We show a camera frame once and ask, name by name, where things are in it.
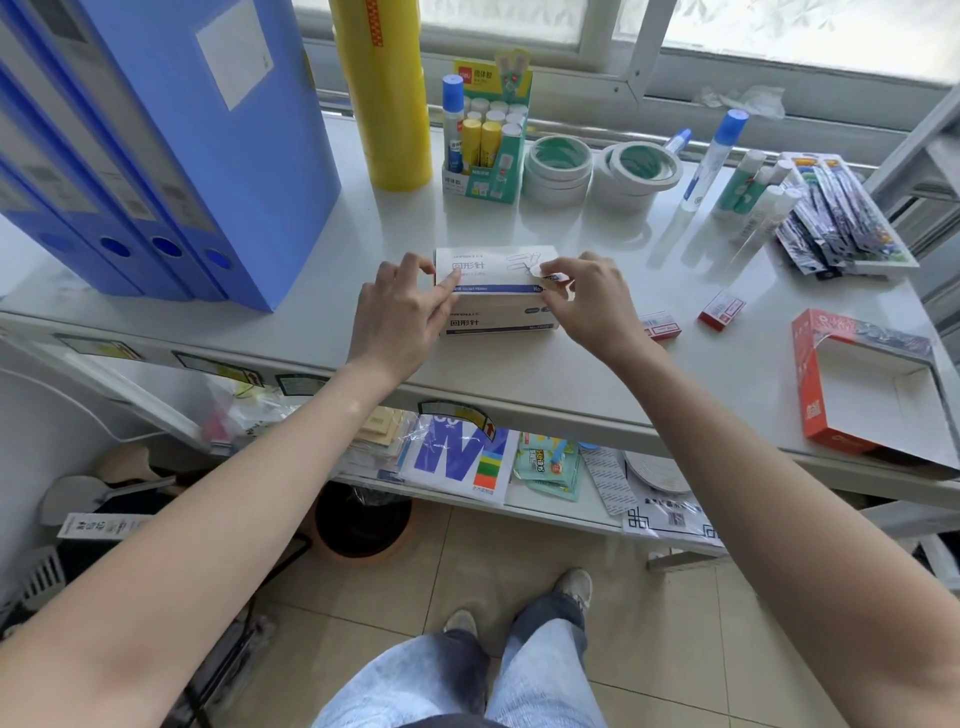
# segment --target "binder finger hole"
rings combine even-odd
[[[114,255],[119,255],[120,257],[131,256],[130,248],[121,243],[119,240],[114,240],[112,237],[100,238],[100,244]]]
[[[233,265],[233,263],[230,262],[230,259],[226,255],[224,255],[220,251],[213,250],[213,248],[207,248],[204,251],[204,253],[206,253],[206,257],[210,260],[211,263],[213,263],[216,266],[219,266],[220,268],[223,268],[225,271],[229,270],[230,266]]]
[[[41,235],[40,242],[48,248],[53,248],[55,251],[60,251],[61,253],[69,253],[73,250],[72,242],[65,237],[59,237],[57,235]]]
[[[183,255],[180,246],[172,240],[167,240],[165,237],[155,237],[153,243],[154,247],[164,255],[169,255],[170,257],[181,257]]]

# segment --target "white wall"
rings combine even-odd
[[[17,579],[19,555],[48,536],[36,523],[47,487],[63,475],[87,473],[117,442],[77,404],[11,372],[61,390],[118,438],[155,431],[123,407],[0,341],[0,595]]]

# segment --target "plastic bag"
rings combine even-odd
[[[714,91],[710,86],[700,89],[694,99],[694,104],[718,109],[743,109],[754,116],[765,116],[768,119],[782,119],[786,116],[783,108],[784,89],[778,86],[752,85],[743,93],[732,89],[727,93]]]

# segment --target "yellow glue stick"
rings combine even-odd
[[[480,164],[480,128],[483,122],[476,119],[464,121],[464,128],[460,132],[460,153],[464,158],[464,174],[468,175],[472,167]]]
[[[500,149],[500,130],[498,122],[488,121],[480,133],[480,166],[493,167],[496,153]]]

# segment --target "right hand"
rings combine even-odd
[[[616,369],[638,355],[662,352],[643,329],[630,288],[612,260],[586,252],[579,258],[559,257],[540,269],[544,275],[570,276],[570,289],[576,292],[572,301],[557,291],[544,291],[543,300],[570,338],[604,364]]]

